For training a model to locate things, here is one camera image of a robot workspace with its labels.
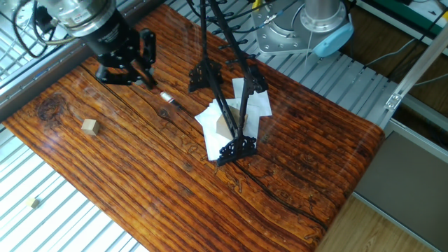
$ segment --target small wooden cube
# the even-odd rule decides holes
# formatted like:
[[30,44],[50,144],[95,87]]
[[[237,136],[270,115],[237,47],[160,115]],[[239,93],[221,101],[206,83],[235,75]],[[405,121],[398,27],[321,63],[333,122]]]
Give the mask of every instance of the small wooden cube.
[[[235,119],[235,121],[237,122],[237,125],[238,125],[239,109],[231,107],[231,106],[229,106],[229,109],[233,115],[233,118]],[[247,124],[247,116],[248,115],[246,114],[246,116],[244,117],[244,126],[246,126],[246,124]],[[232,133],[230,133],[229,127],[227,126],[227,123],[225,122],[224,115],[221,115],[220,118],[218,119],[218,121],[216,122],[216,133],[220,134],[221,136],[225,137],[226,139],[233,140]]]
[[98,134],[98,130],[99,130],[99,123],[96,120],[85,119],[81,129],[86,134],[96,136]]
[[26,204],[28,207],[31,207],[31,208],[35,209],[35,208],[39,205],[39,200],[38,200],[38,199],[35,199],[35,198],[33,198],[33,197],[29,197],[29,198],[27,199],[27,201],[25,202],[25,204]]

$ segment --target black cable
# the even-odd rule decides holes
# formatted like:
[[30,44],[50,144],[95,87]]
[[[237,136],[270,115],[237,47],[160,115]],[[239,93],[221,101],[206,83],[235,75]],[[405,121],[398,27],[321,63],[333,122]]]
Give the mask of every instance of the black cable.
[[226,19],[226,20],[229,22],[229,21],[231,21],[231,20],[240,18],[240,17],[242,17],[242,16],[244,16],[244,15],[247,15],[247,14],[249,14],[249,13],[252,13],[253,11],[256,11],[256,10],[258,10],[258,9],[263,8],[263,7],[265,7],[266,5],[272,4],[272,3],[274,3],[275,1],[277,1],[277,0],[272,0],[272,1],[270,1],[270,2],[266,2],[266,3],[262,4],[262,5],[260,5],[259,7],[255,7],[255,8],[252,8],[251,10],[245,11],[245,12],[243,12],[243,13],[240,13],[240,14],[236,15],[236,16],[229,17],[229,18]]
[[[438,21],[440,18],[442,18],[442,16],[443,16],[447,11],[448,11],[448,7],[446,7],[446,8],[442,11],[442,13],[441,13],[441,14],[434,20],[434,22],[429,26],[429,28],[427,28],[426,31],[427,31],[427,32],[431,32],[431,29],[435,26],[435,24],[437,23],[437,21]],[[425,34],[422,34],[421,37],[420,37],[420,39],[419,39],[419,43],[421,43],[425,37],[426,37],[426,35],[425,35]],[[414,59],[410,60],[408,63],[406,63],[405,65],[403,65],[402,67],[400,67],[401,64],[403,64],[403,62],[405,62],[405,61],[407,60],[407,58],[408,58],[408,57],[415,51],[415,49],[417,48],[417,46],[419,45],[419,43],[415,43],[414,47],[412,47],[412,49],[406,54],[406,56],[405,56],[402,60],[400,60],[400,62],[399,62],[399,63],[392,69],[391,73],[387,76],[388,79],[393,80],[393,79],[395,78],[395,76],[397,76],[398,74],[401,74],[402,72],[406,71],[406,70],[409,68],[409,65],[414,65],[413,62],[415,62],[415,61],[414,61],[415,57],[414,57]]]
[[32,23],[33,23],[33,31],[34,31],[34,35],[36,35],[36,38],[42,42],[43,44],[46,45],[46,41],[43,40],[43,38],[41,37],[41,35],[39,34],[39,32],[37,31],[37,25],[36,25],[36,12],[37,12],[37,0],[34,0],[34,4],[33,4],[33,15],[32,15]]
[[[15,36],[17,37],[17,40],[19,41],[20,45],[23,47],[23,49],[25,50],[25,52],[27,52],[29,55],[31,55],[31,57],[38,58],[38,57],[42,56],[42,55],[45,53],[45,51],[46,51],[47,48],[48,48],[48,45],[45,44],[44,47],[43,47],[43,49],[42,49],[42,51],[41,51],[39,54],[35,55],[35,54],[31,51],[31,49],[27,46],[27,44],[25,44],[25,42],[23,41],[23,39],[22,39],[22,37],[21,37],[21,35],[20,35],[20,33],[19,33],[18,26],[17,26],[17,17],[18,17],[19,12],[22,10],[22,8],[23,8],[26,4],[28,4],[30,1],[31,1],[31,0],[23,0],[23,1],[20,1],[19,4],[18,4],[18,6],[17,6],[17,8],[16,8],[15,11],[13,12],[13,31],[14,31]],[[35,17],[35,15],[34,15],[34,13],[33,13],[33,15],[31,16],[31,22],[35,23],[35,21],[36,21],[36,17]],[[50,35],[50,39],[53,38],[54,33],[55,33],[55,29],[52,30],[52,33],[51,33],[51,35]]]
[[[187,4],[189,5],[191,11],[192,11],[198,18],[201,18],[201,15],[195,10],[193,1],[192,1],[192,0],[187,0]],[[209,20],[209,22],[212,22],[212,23],[214,23],[216,26],[219,27],[217,21],[211,21],[211,20]]]

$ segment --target black metal tripod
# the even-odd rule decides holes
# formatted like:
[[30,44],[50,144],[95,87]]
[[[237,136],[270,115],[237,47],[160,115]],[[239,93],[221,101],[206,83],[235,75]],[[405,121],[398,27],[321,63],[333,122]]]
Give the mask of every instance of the black metal tripod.
[[[229,27],[225,20],[226,14],[223,14],[219,8],[219,4],[224,4],[225,1],[216,0],[201,0],[200,2],[200,17],[202,28],[202,61],[190,72],[190,87],[189,91],[194,92],[199,88],[210,87],[215,94],[216,101],[221,109],[225,122],[232,134],[233,140],[220,150],[220,157],[218,159],[218,166],[224,165],[228,162],[238,160],[250,155],[256,154],[255,143],[253,137],[243,135],[244,118],[246,115],[247,101],[249,95],[253,92],[264,92],[267,90],[265,78],[261,75],[256,65],[249,66],[247,63],[247,56],[239,49],[239,45],[247,43],[247,40],[236,41],[233,36],[233,31],[239,29],[239,26]],[[214,17],[206,17],[206,7],[210,7],[213,11]],[[213,32],[213,34],[223,33],[228,45],[221,46],[220,49],[233,49],[235,59],[229,60],[226,64],[238,63],[244,75],[244,88],[241,97],[241,107],[239,110],[239,122],[235,121],[229,106],[225,100],[224,94],[219,86],[223,83],[221,76],[221,65],[209,59],[207,53],[207,21],[216,23],[220,29]]]

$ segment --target metal bracket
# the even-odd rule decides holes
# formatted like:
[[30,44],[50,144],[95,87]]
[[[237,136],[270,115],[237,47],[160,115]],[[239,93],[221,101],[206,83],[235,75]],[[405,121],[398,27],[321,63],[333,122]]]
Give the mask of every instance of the metal bracket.
[[439,57],[443,50],[448,46],[448,25],[442,29],[433,42],[428,46],[423,55],[412,66],[411,70],[401,80],[398,87],[393,91],[391,97],[387,100],[384,108],[390,111],[397,109],[403,97],[417,83],[420,77],[428,70],[428,68]]
[[221,76],[221,65],[213,60],[209,60],[210,66],[207,67],[204,60],[202,60],[193,70],[190,71],[190,85],[189,92],[194,92],[201,88],[210,88],[209,79],[207,77],[207,69],[211,71],[217,84],[223,84],[224,80]]
[[401,100],[403,100],[402,96],[399,94],[392,94],[386,102],[386,108],[392,111],[396,110],[398,105],[400,105]]

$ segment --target wooden table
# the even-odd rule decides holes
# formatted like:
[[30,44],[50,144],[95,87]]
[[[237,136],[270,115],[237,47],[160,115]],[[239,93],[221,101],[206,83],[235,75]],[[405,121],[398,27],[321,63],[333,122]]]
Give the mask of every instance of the wooden table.
[[[139,86],[102,85],[89,59],[4,125],[148,250],[313,251],[374,157],[376,125],[260,63],[272,117],[258,154],[207,160],[194,116],[214,98],[188,94],[200,28],[167,6],[142,20],[157,34],[155,78],[180,110]],[[232,59],[210,35],[212,60]],[[226,97],[238,66],[223,67]],[[98,136],[81,131],[99,121]]]

